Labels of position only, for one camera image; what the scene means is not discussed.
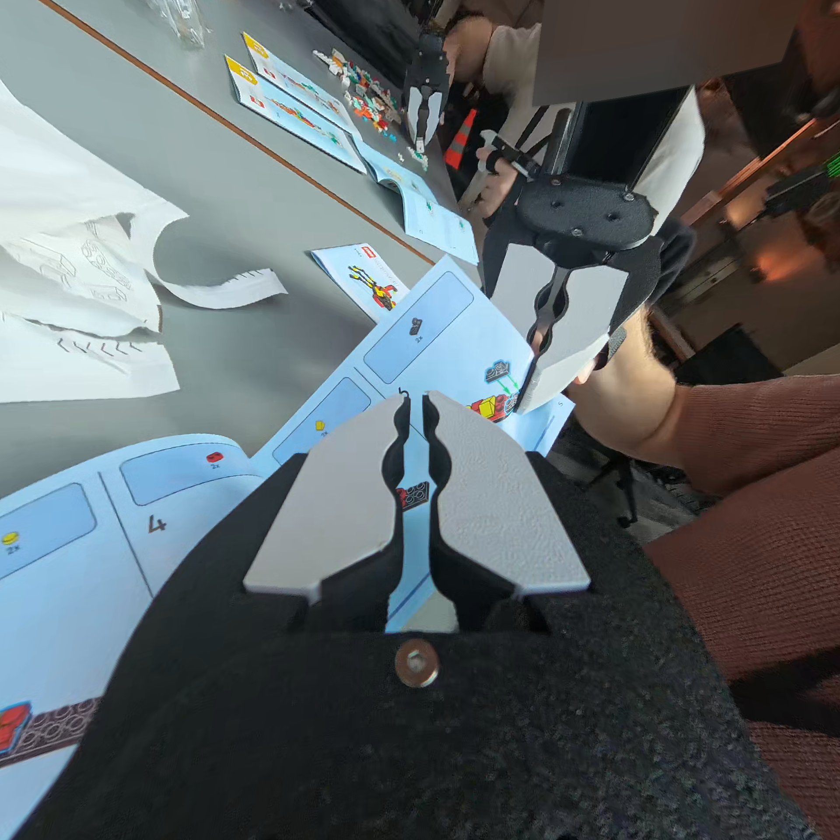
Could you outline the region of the torn white paper bag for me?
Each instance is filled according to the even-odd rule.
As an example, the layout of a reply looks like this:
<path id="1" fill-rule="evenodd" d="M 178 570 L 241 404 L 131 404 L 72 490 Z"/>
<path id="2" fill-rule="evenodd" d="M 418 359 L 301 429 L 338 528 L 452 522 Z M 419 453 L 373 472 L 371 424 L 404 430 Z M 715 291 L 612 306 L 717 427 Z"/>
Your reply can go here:
<path id="1" fill-rule="evenodd" d="M 203 309 L 287 293 L 271 269 L 215 286 L 162 279 L 161 234 L 186 212 L 100 160 L 1 86 L 1 403 L 176 392 L 157 340 L 162 288 Z"/>

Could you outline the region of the pile of pastel toy bricks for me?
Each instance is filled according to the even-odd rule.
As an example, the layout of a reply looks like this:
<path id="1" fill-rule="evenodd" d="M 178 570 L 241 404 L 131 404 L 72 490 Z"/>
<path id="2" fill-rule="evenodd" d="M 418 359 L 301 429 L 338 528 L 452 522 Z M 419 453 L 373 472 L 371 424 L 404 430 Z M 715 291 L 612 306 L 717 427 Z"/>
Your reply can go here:
<path id="1" fill-rule="evenodd" d="M 329 55 L 314 49 L 312 55 L 340 81 L 343 97 L 353 114 L 369 123 L 384 139 L 394 144 L 402 142 L 396 133 L 402 127 L 402 116 L 389 88 L 336 49 Z"/>

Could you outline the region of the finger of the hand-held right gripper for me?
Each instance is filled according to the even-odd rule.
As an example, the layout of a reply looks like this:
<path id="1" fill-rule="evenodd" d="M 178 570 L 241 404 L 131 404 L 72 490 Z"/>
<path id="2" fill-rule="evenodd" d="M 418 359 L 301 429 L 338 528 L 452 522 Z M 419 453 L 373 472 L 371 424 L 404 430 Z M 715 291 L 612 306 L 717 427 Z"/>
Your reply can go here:
<path id="1" fill-rule="evenodd" d="M 550 402 L 595 360 L 611 334 L 627 278 L 627 272 L 609 266 L 579 268 L 568 275 L 566 309 L 549 331 L 548 348 L 534 361 L 517 413 Z"/>
<path id="2" fill-rule="evenodd" d="M 493 305 L 533 349 L 548 340 L 560 292 L 560 269 L 546 255 L 510 245 L 490 297 Z"/>

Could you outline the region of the small blue spider booklet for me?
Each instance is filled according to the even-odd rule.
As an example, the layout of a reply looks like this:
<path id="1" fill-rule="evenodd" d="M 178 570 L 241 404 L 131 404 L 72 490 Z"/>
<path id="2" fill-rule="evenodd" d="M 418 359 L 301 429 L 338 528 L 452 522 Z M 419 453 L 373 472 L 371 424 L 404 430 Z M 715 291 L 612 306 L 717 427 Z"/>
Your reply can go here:
<path id="1" fill-rule="evenodd" d="M 371 245 L 314 249 L 309 255 L 372 321 L 402 313 L 409 289 Z"/>

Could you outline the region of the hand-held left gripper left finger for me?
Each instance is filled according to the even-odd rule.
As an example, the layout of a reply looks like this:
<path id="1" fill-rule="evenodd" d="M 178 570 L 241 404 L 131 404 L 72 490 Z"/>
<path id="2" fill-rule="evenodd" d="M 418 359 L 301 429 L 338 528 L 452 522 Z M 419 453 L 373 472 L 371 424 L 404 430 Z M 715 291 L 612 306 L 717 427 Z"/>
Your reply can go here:
<path id="1" fill-rule="evenodd" d="M 324 631 L 385 630 L 403 576 L 410 415 L 399 392 L 311 448 L 245 574 L 247 593 L 300 598 Z"/>

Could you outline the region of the person's brown sweater torso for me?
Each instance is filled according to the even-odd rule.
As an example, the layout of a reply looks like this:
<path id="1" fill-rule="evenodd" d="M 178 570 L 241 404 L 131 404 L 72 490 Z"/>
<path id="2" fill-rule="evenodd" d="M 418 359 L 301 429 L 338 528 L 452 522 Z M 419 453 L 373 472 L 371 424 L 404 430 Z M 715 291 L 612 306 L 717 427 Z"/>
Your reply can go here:
<path id="1" fill-rule="evenodd" d="M 838 651 L 838 449 L 771 473 L 702 459 L 690 484 L 720 500 L 647 555 L 731 688 Z"/>

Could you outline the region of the orange traffic cone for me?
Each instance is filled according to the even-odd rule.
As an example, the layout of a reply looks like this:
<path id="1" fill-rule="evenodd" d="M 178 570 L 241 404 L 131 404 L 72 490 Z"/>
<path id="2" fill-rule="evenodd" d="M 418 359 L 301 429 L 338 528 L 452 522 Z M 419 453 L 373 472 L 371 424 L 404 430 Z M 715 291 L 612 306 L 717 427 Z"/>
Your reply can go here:
<path id="1" fill-rule="evenodd" d="M 458 170 L 462 163 L 476 115 L 477 108 L 470 108 L 444 153 L 444 162 L 452 171 Z"/>

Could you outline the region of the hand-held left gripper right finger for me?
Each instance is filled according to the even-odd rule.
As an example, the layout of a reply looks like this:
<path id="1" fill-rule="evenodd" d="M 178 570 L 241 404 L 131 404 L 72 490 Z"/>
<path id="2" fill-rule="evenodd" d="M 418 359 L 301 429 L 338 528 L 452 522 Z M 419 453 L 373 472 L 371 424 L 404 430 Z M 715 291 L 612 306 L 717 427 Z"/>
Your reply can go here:
<path id="1" fill-rule="evenodd" d="M 591 577 L 530 455 L 498 425 L 441 392 L 423 396 L 429 569 L 463 633 L 496 607 L 585 592 Z"/>

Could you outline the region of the black office chair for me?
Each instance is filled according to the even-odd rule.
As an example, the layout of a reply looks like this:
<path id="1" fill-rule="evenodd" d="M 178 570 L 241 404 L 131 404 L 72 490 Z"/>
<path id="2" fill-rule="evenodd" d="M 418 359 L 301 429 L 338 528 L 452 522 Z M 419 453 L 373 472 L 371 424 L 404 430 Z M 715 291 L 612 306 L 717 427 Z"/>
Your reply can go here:
<path id="1" fill-rule="evenodd" d="M 634 188 L 688 94 L 688 87 L 676 87 L 559 110 L 538 179 Z"/>

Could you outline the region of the person's right forearm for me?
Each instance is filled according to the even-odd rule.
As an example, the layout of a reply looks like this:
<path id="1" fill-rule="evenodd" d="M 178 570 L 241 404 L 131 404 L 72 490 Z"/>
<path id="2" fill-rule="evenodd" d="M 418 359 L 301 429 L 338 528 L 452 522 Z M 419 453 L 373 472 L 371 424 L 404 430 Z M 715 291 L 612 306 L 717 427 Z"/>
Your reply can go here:
<path id="1" fill-rule="evenodd" d="M 725 497 L 763 487 L 768 497 L 838 501 L 839 377 L 677 386 L 652 458 Z"/>

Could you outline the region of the grey desk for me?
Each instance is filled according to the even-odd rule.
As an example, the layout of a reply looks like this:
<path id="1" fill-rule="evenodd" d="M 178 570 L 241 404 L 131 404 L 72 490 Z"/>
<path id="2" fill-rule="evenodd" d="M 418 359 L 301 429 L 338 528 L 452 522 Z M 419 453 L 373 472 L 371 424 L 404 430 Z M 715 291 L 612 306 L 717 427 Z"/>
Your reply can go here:
<path id="1" fill-rule="evenodd" d="M 333 21 L 326 14 L 310 14 L 296 2 L 283 9 L 278 2 L 199 2 L 205 46 L 196 48 L 178 38 L 146 2 L 44 5 L 213 119 L 248 136 L 252 144 L 313 187 L 330 209 L 342 209 L 353 219 L 365 221 L 429 264 L 443 255 L 438 248 L 405 234 L 402 201 L 393 190 L 262 119 L 234 98 L 225 58 L 252 66 L 243 32 L 337 98 L 341 86 L 313 50 L 326 55 L 338 50 L 396 95 L 398 84 L 391 75 L 359 52 L 343 31 L 333 32 Z"/>
<path id="2" fill-rule="evenodd" d="M 44 2 L 2 2 L 2 82 L 17 100 L 188 215 L 160 236 L 165 280 L 215 285 L 271 269 L 287 290 L 197 308 L 160 289 L 177 392 L 2 406 L 2 497 L 154 438 L 210 433 L 263 447 L 371 330 L 310 257 L 369 244 L 408 286 L 433 264 L 313 187 Z"/>

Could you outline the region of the person's right hand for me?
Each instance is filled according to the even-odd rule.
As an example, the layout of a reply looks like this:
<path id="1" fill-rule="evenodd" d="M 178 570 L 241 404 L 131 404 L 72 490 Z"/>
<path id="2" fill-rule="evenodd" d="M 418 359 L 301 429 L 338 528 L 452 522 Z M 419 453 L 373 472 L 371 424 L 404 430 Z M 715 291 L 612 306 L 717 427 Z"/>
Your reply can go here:
<path id="1" fill-rule="evenodd" d="M 596 442 L 662 466 L 683 466 L 677 433 L 690 389 L 678 385 L 655 357 L 648 312 L 640 308 L 625 321 L 626 336 L 600 370 L 585 366 L 565 394 L 574 416 Z"/>

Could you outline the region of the clear plastic bag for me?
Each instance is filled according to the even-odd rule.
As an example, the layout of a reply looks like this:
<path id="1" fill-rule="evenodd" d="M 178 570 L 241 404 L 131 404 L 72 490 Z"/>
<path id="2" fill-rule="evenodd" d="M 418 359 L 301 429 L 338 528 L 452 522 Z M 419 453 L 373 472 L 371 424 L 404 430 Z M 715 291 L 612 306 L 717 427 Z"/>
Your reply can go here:
<path id="1" fill-rule="evenodd" d="M 197 1 L 143 1 L 186 49 L 204 49 L 208 28 Z"/>

